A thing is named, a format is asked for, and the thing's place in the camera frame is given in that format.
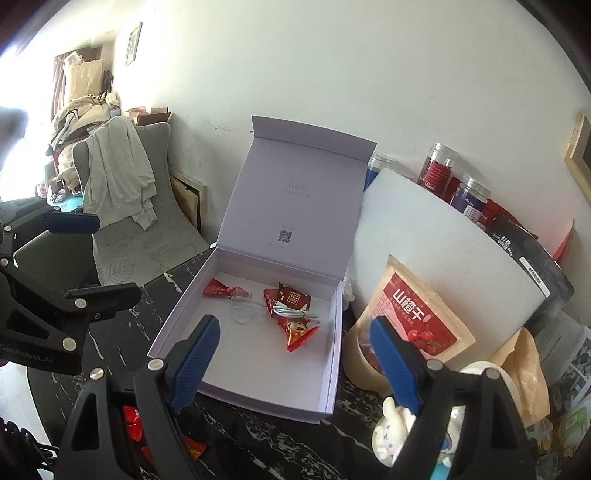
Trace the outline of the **red plastic fan propeller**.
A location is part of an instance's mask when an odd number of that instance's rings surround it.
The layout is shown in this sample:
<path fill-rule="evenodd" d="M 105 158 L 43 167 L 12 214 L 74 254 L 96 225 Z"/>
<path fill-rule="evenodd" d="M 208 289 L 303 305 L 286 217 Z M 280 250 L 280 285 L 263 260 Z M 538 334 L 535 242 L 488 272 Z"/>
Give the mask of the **red plastic fan propeller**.
<path fill-rule="evenodd" d="M 144 430 L 137 408 L 131 406 L 123 407 L 123 416 L 126 431 L 132 445 L 141 453 L 142 457 L 149 463 L 153 463 L 151 452 L 145 440 Z"/>

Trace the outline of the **brown chocolate packet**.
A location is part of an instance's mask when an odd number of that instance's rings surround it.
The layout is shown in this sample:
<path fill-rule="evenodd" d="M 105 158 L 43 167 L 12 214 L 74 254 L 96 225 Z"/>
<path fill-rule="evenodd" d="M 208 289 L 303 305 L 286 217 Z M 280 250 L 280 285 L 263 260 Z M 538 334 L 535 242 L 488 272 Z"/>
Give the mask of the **brown chocolate packet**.
<path fill-rule="evenodd" d="M 311 305 L 311 296 L 280 283 L 277 287 L 277 301 L 293 310 L 308 311 Z"/>

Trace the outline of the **large red gold snack bag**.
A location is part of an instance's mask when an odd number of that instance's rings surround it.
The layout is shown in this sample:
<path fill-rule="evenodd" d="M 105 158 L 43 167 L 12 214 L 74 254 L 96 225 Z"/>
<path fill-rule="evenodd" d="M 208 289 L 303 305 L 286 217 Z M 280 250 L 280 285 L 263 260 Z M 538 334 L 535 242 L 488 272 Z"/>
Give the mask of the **large red gold snack bag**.
<path fill-rule="evenodd" d="M 187 436 L 183 437 L 183 443 L 185 445 L 185 447 L 187 448 L 190 457 L 193 461 L 197 461 L 197 459 L 204 454 L 205 450 L 206 450 L 206 446 L 202 443 L 199 443 Z"/>

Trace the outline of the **grey leaf pattern chair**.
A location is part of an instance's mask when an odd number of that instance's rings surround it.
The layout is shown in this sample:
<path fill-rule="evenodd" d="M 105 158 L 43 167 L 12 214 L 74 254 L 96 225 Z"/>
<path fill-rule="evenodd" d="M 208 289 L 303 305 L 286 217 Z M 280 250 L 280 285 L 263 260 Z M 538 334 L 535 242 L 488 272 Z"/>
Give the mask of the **grey leaf pattern chair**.
<path fill-rule="evenodd" d="M 157 221 L 148 229 L 126 218 L 92 235 L 93 259 L 101 285 L 143 285 L 205 251 L 207 242 L 183 215 L 174 198 L 168 173 L 170 125 L 164 122 L 137 127 L 150 161 L 157 194 L 152 204 Z M 82 187 L 89 177 L 84 139 L 73 148 L 73 161 Z"/>

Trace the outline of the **brown paper pouch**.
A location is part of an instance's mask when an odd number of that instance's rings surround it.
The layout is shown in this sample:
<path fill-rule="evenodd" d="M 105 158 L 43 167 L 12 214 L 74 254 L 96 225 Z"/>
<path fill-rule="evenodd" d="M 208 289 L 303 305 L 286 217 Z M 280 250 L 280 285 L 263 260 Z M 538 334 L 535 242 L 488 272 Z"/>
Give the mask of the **brown paper pouch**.
<path fill-rule="evenodd" d="M 534 338 L 526 328 L 517 331 L 490 361 L 501 367 L 516 385 L 521 401 L 518 410 L 526 428 L 549 415 L 548 386 Z"/>

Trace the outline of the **small red candy packet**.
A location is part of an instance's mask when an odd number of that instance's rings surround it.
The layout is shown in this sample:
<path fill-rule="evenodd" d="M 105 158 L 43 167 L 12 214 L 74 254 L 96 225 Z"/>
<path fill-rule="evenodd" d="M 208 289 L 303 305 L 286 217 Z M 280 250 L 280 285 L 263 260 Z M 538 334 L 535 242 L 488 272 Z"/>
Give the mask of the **small red candy packet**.
<path fill-rule="evenodd" d="M 217 280 L 216 278 L 212 278 L 211 281 L 207 283 L 207 286 L 204 288 L 204 292 L 202 292 L 204 297 L 211 297 L 211 298 L 228 298 L 228 299 L 249 299 L 250 294 L 245 289 L 240 286 L 228 286 L 222 283 L 221 281 Z"/>

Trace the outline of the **grey cloth on chair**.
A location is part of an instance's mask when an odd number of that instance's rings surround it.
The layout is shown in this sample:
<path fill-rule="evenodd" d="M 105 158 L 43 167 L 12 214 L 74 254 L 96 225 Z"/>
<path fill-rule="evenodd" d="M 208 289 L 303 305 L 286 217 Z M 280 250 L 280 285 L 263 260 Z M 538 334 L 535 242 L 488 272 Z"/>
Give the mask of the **grey cloth on chair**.
<path fill-rule="evenodd" d="M 83 211 L 101 227 L 129 218 L 146 230 L 156 221 L 153 170 L 135 125 L 113 117 L 85 141 L 89 177 L 83 187 Z"/>

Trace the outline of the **red gold candy packet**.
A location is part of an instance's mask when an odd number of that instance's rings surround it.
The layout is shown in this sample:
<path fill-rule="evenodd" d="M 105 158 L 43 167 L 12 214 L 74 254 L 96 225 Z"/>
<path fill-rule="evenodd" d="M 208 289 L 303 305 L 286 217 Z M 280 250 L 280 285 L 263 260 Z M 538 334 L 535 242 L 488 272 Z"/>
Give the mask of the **red gold candy packet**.
<path fill-rule="evenodd" d="M 287 338 L 287 351 L 294 352 L 318 332 L 317 322 L 305 318 L 280 317 L 277 323 Z"/>

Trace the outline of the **white foam board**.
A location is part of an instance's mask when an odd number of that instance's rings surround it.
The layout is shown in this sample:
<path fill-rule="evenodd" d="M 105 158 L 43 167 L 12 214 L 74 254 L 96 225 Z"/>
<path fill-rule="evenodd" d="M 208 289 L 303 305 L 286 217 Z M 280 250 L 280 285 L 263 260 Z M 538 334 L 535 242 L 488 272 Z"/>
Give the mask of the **white foam board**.
<path fill-rule="evenodd" d="M 346 276 L 353 313 L 370 301 L 394 256 L 471 330 L 513 334 L 544 300 L 529 275 L 485 232 L 440 198 L 392 171 L 363 194 Z"/>

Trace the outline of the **open white gift box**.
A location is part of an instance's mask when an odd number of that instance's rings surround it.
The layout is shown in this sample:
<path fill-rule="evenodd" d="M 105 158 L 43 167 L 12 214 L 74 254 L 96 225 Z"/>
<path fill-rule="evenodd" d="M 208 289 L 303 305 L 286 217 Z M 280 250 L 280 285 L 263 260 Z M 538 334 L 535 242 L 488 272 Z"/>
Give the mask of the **open white gift box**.
<path fill-rule="evenodd" d="M 342 281 L 353 253 L 367 163 L 375 143 L 293 121 L 255 117 L 215 248 L 160 328 L 149 356 L 161 358 L 205 315 L 221 340 L 199 392 L 266 415 L 318 423 L 335 407 L 342 345 Z M 228 298 L 204 297 L 216 278 L 264 305 L 280 283 L 311 296 L 320 329 L 288 352 L 267 313 L 239 325 Z"/>

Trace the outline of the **hawthorn snack pouch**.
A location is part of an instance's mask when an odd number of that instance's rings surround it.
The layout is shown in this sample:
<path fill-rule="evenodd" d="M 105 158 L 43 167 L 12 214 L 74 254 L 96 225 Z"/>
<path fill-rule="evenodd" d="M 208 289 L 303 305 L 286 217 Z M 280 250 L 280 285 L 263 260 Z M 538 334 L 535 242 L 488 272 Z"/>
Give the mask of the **hawthorn snack pouch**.
<path fill-rule="evenodd" d="M 349 381 L 381 396 L 392 390 L 370 344 L 370 324 L 380 316 L 427 359 L 434 357 L 446 363 L 475 343 L 469 328 L 443 299 L 390 256 L 369 304 L 346 333 L 342 346 L 342 367 Z"/>

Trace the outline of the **black packaging bag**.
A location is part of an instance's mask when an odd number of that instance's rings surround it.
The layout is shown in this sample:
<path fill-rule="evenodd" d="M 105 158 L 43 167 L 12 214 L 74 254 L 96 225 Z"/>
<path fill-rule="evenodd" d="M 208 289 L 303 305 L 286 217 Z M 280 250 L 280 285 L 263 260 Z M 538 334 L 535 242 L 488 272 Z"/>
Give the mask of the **black packaging bag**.
<path fill-rule="evenodd" d="M 547 250 L 521 226 L 499 216 L 488 234 L 530 276 L 545 297 L 525 324 L 536 336 L 570 301 L 575 289 Z"/>

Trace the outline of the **blue lidded jar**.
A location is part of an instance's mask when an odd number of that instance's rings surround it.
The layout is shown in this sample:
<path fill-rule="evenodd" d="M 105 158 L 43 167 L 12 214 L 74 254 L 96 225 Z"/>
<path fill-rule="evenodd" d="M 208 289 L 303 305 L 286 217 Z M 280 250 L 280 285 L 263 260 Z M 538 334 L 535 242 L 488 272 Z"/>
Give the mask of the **blue lidded jar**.
<path fill-rule="evenodd" d="M 474 177 L 464 174 L 451 201 L 451 206 L 477 224 L 490 198 L 491 191 Z"/>

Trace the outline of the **wooden frame on floor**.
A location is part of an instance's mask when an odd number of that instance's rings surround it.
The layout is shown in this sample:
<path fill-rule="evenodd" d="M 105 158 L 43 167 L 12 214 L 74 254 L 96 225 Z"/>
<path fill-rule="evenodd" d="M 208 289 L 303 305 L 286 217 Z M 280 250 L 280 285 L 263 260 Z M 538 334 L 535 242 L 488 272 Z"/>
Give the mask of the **wooden frame on floor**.
<path fill-rule="evenodd" d="M 204 234 L 207 186 L 185 173 L 170 168 L 169 179 L 174 197 L 185 217 L 200 234 Z"/>

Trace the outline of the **gold picture frame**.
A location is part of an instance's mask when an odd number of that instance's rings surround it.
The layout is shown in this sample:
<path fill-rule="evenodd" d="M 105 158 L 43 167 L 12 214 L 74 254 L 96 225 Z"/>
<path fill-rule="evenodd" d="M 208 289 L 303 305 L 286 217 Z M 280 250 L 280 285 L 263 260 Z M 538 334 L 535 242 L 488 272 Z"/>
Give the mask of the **gold picture frame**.
<path fill-rule="evenodd" d="M 564 156 L 570 174 L 588 203 L 591 202 L 590 120 L 580 113 Z"/>

